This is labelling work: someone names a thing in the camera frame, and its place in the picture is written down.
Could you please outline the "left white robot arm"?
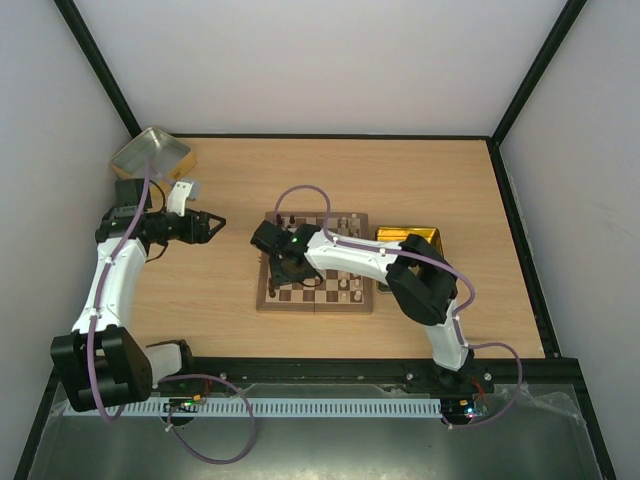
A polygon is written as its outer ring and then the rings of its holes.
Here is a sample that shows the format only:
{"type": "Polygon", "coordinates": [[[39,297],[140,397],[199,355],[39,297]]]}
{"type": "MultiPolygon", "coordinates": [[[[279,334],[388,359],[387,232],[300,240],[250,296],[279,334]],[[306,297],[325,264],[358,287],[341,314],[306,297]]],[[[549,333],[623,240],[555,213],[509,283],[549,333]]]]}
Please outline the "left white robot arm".
{"type": "Polygon", "coordinates": [[[186,341],[141,347],[133,338],[128,327],[134,293],[151,246],[206,244],[225,224],[223,217],[192,209],[135,215],[131,207],[113,207],[103,216],[95,232],[97,265],[85,306],[71,332],[55,337],[50,347],[75,411],[145,401],[160,380],[191,370],[186,341]]]}

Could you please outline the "empty silver tin lid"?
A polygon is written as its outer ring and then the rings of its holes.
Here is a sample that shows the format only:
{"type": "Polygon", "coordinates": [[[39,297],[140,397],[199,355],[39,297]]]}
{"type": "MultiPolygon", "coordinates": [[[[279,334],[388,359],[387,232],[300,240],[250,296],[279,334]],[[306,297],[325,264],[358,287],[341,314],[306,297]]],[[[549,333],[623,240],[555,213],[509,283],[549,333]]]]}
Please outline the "empty silver tin lid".
{"type": "Polygon", "coordinates": [[[157,127],[149,127],[109,162],[120,179],[143,178],[146,163],[150,165],[150,178],[169,193],[196,166],[196,156],[187,143],[157,127]]]}

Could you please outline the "gold green tin box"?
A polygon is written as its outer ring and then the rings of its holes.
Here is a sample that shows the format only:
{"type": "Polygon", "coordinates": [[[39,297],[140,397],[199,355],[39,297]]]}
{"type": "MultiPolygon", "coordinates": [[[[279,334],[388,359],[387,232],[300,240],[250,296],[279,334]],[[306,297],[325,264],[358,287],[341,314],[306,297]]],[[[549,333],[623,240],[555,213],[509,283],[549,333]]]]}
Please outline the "gold green tin box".
{"type": "Polygon", "coordinates": [[[444,256],[441,234],[436,227],[378,226],[375,231],[375,240],[382,242],[402,242],[409,234],[423,237],[440,256],[444,256]]]}

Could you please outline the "black aluminium frame rail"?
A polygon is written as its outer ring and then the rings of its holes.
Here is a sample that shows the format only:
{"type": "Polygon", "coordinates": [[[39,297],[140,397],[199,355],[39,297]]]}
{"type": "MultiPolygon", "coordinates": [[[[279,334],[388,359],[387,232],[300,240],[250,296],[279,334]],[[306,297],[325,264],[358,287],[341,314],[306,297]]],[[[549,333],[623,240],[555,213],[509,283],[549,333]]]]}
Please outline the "black aluminium frame rail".
{"type": "Polygon", "coordinates": [[[524,359],[519,375],[513,359],[473,359],[460,372],[451,372],[426,359],[250,359],[187,358],[182,368],[123,360],[97,362],[98,386],[104,404],[115,406],[142,401],[151,388],[186,394],[204,386],[207,376],[217,377],[240,388],[257,384],[310,384],[399,387],[410,394],[436,398],[470,397],[491,393],[499,384],[514,385],[519,379],[529,385],[583,386],[582,372],[575,359],[524,359]]]}

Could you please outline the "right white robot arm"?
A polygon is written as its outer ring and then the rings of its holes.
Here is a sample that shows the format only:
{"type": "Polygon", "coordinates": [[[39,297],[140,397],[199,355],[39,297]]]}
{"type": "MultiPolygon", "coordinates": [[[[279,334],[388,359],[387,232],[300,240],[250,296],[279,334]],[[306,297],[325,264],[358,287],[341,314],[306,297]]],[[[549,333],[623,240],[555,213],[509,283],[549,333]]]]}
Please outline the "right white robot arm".
{"type": "Polygon", "coordinates": [[[331,232],[327,222],[287,228],[264,220],[250,243],[268,257],[275,286],[300,283],[323,270],[388,286],[401,311],[424,326],[438,365],[438,384],[455,392],[470,381],[470,347],[458,317],[475,299],[475,291],[423,237],[410,234],[400,242],[381,242],[331,232]]]}

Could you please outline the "wooden chess board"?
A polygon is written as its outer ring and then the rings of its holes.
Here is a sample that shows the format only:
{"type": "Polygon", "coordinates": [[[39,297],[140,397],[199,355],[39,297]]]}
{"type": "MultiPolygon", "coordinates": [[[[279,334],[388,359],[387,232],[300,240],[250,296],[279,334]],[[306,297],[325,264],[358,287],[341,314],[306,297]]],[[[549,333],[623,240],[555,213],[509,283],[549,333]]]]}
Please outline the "wooden chess board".
{"type": "MultiPolygon", "coordinates": [[[[295,231],[301,224],[315,224],[322,227],[324,220],[324,212],[293,212],[280,211],[284,227],[288,230],[295,231]],[[289,224],[289,217],[295,216],[295,224],[289,224]]],[[[340,234],[341,218],[348,219],[349,234],[355,238],[370,239],[369,217],[364,212],[334,212],[328,220],[328,228],[333,233],[340,234]],[[359,230],[352,232],[350,230],[351,214],[356,213],[359,223],[359,230]]],[[[283,286],[271,287],[271,274],[268,265],[268,257],[262,253],[260,257],[260,270],[257,284],[256,294],[256,310],[259,312],[306,312],[306,313],[358,313],[371,314],[373,311],[373,283],[372,280],[360,275],[348,273],[339,270],[320,270],[322,277],[314,280],[306,280],[304,284],[295,283],[283,286]],[[340,288],[341,279],[348,280],[346,289],[340,288]],[[359,279],[361,288],[352,291],[350,289],[350,281],[359,279]],[[269,298],[267,291],[273,288],[276,292],[275,298],[269,298]],[[354,301],[355,292],[361,292],[362,299],[360,302],[354,301]],[[342,292],[349,295],[349,301],[342,303],[340,296],[342,292]]]]}

